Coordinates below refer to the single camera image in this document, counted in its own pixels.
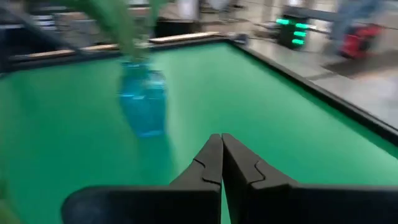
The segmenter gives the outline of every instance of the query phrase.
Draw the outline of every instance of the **person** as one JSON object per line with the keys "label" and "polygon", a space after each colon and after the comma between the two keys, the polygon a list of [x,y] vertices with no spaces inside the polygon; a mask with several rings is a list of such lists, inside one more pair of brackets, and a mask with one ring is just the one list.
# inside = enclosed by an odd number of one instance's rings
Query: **person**
{"label": "person", "polygon": [[384,0],[343,0],[329,36],[335,41],[335,49],[340,49],[346,32],[358,19],[369,21],[380,15],[383,2]]}

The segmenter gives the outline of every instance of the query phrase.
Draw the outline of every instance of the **green felt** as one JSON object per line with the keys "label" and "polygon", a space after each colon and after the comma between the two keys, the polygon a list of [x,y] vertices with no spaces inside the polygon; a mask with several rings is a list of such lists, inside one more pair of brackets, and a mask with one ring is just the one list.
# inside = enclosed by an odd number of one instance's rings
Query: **green felt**
{"label": "green felt", "polygon": [[395,146],[228,44],[153,55],[167,79],[167,136],[138,139],[119,106],[121,60],[0,81],[0,176],[22,223],[60,224],[63,199],[87,185],[168,184],[212,133],[300,182],[398,184]]}

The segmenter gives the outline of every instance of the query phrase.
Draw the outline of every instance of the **red object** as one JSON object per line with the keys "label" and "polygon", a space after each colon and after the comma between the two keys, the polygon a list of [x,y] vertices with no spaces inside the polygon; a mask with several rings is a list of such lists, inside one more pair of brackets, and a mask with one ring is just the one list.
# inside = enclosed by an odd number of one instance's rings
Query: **red object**
{"label": "red object", "polygon": [[363,58],[369,53],[373,40],[381,33],[382,27],[370,24],[366,27],[353,27],[346,34],[344,44],[340,50],[347,58]]}

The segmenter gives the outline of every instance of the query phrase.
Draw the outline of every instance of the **green indicator light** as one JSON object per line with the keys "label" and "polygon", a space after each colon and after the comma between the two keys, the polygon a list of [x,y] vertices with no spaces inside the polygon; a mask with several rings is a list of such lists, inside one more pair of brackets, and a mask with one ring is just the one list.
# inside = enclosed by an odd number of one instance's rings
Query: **green indicator light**
{"label": "green indicator light", "polygon": [[305,37],[305,33],[299,32],[299,31],[294,32],[294,35],[299,36],[299,37]]}
{"label": "green indicator light", "polygon": [[287,19],[277,19],[276,23],[287,25],[289,24],[289,21]]}
{"label": "green indicator light", "polygon": [[306,24],[296,24],[296,27],[297,28],[306,29],[306,28],[308,28],[308,25],[306,25]]}
{"label": "green indicator light", "polygon": [[300,45],[303,45],[303,44],[304,44],[304,40],[297,40],[297,39],[294,39],[294,40],[292,40],[292,43],[293,43],[293,44],[300,44]]}

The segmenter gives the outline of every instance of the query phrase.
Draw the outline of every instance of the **glass vase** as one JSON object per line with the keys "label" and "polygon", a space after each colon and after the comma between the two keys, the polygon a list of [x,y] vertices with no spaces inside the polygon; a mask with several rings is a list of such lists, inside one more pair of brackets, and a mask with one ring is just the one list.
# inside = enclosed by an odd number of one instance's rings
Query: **glass vase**
{"label": "glass vase", "polygon": [[165,78],[149,69],[148,61],[123,62],[120,101],[130,127],[139,137],[156,136],[165,129]]}

